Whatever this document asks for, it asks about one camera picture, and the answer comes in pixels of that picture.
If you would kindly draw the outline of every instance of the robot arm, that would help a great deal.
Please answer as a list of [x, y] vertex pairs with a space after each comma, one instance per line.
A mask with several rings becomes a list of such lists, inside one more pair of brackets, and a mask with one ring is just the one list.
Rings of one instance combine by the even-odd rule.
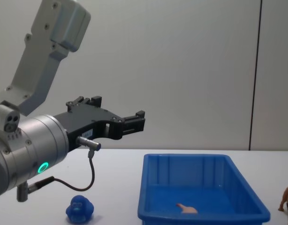
[[12, 84], [0, 93], [0, 195], [18, 187], [17, 199], [24, 202], [26, 181], [68, 152], [81, 145], [98, 150], [92, 141], [98, 137], [118, 140], [143, 131], [144, 111], [122, 118], [100, 108], [101, 97], [79, 97], [67, 102], [65, 113], [20, 121], [20, 113], [28, 115], [44, 102], [60, 61], [78, 50], [89, 21], [74, 0], [42, 1]]

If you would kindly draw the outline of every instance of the silver cylinder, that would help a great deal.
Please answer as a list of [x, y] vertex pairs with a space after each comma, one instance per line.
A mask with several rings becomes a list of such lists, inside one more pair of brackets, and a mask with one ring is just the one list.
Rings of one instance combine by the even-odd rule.
[[65, 129], [52, 116], [27, 119], [18, 127], [7, 135], [7, 141], [0, 141], [0, 170], [7, 173], [7, 190], [61, 162], [69, 149]]

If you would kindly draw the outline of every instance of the blue rubber duck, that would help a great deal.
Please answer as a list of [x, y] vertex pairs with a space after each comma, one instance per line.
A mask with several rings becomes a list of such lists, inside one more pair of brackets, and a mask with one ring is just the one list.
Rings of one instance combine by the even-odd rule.
[[66, 214], [73, 224], [82, 224], [88, 222], [91, 219], [93, 212], [93, 204], [82, 195], [73, 197], [71, 204], [66, 209]]

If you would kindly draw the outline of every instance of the blue tray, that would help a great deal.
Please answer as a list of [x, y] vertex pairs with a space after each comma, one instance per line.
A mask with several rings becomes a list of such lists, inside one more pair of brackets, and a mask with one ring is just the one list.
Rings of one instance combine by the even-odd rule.
[[[181, 213], [177, 203], [198, 214]], [[270, 213], [229, 156], [149, 154], [138, 217], [144, 225], [261, 225]]]

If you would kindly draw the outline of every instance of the green led ring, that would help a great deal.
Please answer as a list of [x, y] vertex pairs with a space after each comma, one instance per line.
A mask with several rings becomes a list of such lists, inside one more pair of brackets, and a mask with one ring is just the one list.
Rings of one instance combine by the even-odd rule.
[[49, 163], [48, 163], [48, 162], [43, 163], [43, 164], [39, 167], [38, 173], [44, 172], [48, 167], [49, 167]]

